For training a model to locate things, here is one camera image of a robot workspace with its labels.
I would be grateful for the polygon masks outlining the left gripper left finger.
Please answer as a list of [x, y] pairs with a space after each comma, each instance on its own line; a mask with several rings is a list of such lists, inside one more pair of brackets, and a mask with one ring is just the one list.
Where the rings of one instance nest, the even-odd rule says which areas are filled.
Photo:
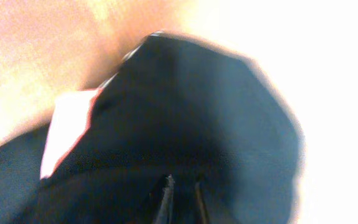
[[165, 175], [150, 193], [151, 224], [171, 224], [173, 216], [173, 196], [175, 181], [173, 176]]

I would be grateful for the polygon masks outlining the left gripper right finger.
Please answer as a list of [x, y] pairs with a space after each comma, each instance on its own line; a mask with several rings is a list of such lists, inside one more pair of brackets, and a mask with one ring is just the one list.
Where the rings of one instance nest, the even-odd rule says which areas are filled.
[[201, 182], [197, 181], [195, 184], [195, 195], [196, 203], [198, 207], [198, 213], [200, 217], [200, 222], [202, 224], [210, 224], [208, 210], [204, 201], [203, 192], [201, 190]]

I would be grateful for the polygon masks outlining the black leggings with red waistband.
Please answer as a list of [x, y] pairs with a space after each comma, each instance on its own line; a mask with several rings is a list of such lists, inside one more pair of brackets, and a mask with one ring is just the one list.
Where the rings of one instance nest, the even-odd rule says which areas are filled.
[[245, 61], [148, 36], [102, 91], [91, 126], [14, 223], [151, 223], [150, 193], [175, 181], [172, 223], [287, 223], [298, 133]]

